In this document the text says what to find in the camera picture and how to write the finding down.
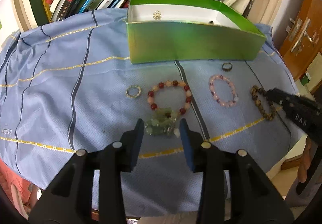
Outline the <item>person hand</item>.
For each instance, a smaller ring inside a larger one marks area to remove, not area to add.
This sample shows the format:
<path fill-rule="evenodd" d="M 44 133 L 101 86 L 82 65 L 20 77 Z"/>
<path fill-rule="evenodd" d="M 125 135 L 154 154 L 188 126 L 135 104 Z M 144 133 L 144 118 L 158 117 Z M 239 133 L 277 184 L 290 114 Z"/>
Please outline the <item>person hand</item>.
<path fill-rule="evenodd" d="M 304 183 L 307 179 L 307 170 L 309 169 L 312 161 L 310 155 L 311 148 L 312 140 L 309 137 L 307 137 L 306 145 L 304 147 L 297 171 L 297 180 L 299 183 Z"/>

